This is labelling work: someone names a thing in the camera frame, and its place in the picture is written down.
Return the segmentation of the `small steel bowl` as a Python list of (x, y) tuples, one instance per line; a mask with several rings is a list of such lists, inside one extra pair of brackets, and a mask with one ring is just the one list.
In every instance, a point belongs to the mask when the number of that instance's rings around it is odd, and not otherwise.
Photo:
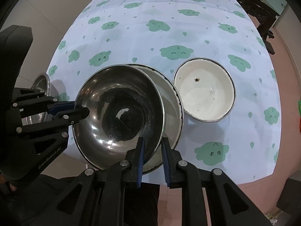
[(79, 90), (76, 105), (89, 115), (73, 124), (74, 142), (85, 160), (107, 169), (125, 159), (141, 137), (144, 162), (156, 152), (165, 124), (164, 104), (153, 80), (130, 65), (113, 65), (92, 75)]

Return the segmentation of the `large white enamel bowl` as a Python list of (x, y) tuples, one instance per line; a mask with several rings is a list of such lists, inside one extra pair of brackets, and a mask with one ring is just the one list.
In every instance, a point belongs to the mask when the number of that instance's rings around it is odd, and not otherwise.
[[(184, 110), (182, 106), (181, 98), (172, 84), (172, 82), (160, 71), (146, 65), (129, 64), (126, 66), (137, 68), (140, 71), (146, 73), (155, 83), (158, 91), (161, 94), (161, 98), (164, 104), (165, 123), (163, 137), (168, 138), (171, 148), (176, 148), (180, 141), (181, 133), (183, 129), (183, 117)], [(115, 117), (119, 117), (123, 114), (129, 114), (129, 107), (121, 109)], [(153, 156), (144, 164), (143, 174), (151, 173), (163, 164), (161, 146), (158, 147)]]

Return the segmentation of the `small white enamel bowl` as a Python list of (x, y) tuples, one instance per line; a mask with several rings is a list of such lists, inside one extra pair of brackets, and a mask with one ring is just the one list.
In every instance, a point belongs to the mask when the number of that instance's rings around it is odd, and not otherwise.
[(173, 84), (185, 112), (201, 122), (218, 122), (232, 111), (236, 101), (234, 81), (218, 62), (207, 58), (185, 61), (175, 72)]

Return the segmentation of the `green floor toy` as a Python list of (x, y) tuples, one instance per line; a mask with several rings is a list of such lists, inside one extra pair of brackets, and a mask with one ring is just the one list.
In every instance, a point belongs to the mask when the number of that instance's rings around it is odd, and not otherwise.
[(301, 133), (301, 100), (298, 101), (298, 111), (299, 111), (299, 132)]

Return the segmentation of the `dark wooden table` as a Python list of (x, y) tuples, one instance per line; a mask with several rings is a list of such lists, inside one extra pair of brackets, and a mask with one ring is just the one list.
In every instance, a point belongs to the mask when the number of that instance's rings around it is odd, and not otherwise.
[(263, 0), (236, 0), (245, 12), (257, 19), (259, 26), (257, 30), (261, 37), (274, 39), (274, 34), (270, 30), (276, 22), (279, 14)]

